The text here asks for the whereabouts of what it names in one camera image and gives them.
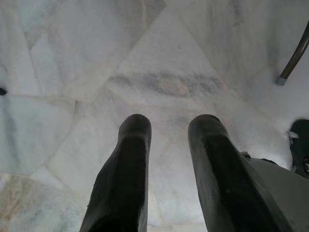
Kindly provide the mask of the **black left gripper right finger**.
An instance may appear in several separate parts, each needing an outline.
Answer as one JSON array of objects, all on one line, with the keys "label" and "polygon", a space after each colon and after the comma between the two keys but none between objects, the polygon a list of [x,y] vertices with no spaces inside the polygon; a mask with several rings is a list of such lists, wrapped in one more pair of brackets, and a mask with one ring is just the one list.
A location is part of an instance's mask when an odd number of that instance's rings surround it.
[{"label": "black left gripper right finger", "polygon": [[268,187],[235,148],[217,117],[195,117],[188,126],[188,143],[208,231],[293,230]]}]

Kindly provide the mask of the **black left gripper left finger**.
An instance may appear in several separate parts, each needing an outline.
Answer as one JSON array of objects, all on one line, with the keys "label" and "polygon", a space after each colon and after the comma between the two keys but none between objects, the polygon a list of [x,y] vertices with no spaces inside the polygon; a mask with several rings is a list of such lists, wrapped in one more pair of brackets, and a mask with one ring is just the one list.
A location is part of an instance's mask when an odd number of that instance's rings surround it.
[{"label": "black left gripper left finger", "polygon": [[82,231],[147,231],[151,138],[151,123],[143,115],[121,124],[116,147],[96,177]]}]

